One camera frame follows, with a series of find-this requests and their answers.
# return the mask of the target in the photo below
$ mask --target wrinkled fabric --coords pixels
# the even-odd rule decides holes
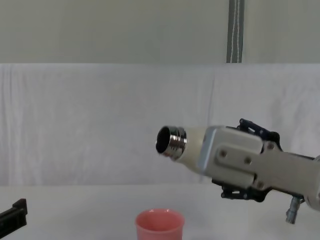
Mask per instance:
[[[3,185],[198,182],[184,166],[158,156],[155,141],[164,125],[207,124],[212,67],[17,64],[5,70]]]
[[[319,155],[318,64],[3,64],[0,72],[1,185],[197,183],[158,156],[164,125],[245,118],[278,131],[285,151]]]

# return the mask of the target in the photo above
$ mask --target bottle opening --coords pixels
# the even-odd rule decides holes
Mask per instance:
[[[163,154],[170,142],[170,130],[168,127],[164,126],[158,133],[156,137],[155,149],[159,154]]]

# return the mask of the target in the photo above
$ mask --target white wall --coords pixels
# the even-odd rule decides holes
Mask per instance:
[[[319,63],[320,1],[246,0],[244,63]]]
[[[224,63],[227,0],[2,0],[0,63]]]

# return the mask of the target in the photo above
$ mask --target black clamp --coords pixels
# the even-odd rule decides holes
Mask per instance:
[[[0,213],[0,239],[27,225],[27,201],[22,198],[12,208]]]

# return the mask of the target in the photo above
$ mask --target screw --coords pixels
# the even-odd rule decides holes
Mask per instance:
[[[221,156],[222,158],[225,158],[225,157],[227,156],[227,152],[226,152],[225,150],[221,150],[221,151],[220,151],[220,156]]]
[[[275,148],[275,145],[274,145],[273,143],[269,142],[268,145],[267,145],[267,148],[268,148],[269,150],[272,150],[272,149]]]
[[[251,163],[252,163],[252,160],[251,160],[250,157],[246,157],[246,158],[244,159],[244,164],[250,165]]]
[[[259,188],[259,189],[262,189],[264,187],[264,183],[262,181],[258,181],[258,183],[256,184],[256,186]]]

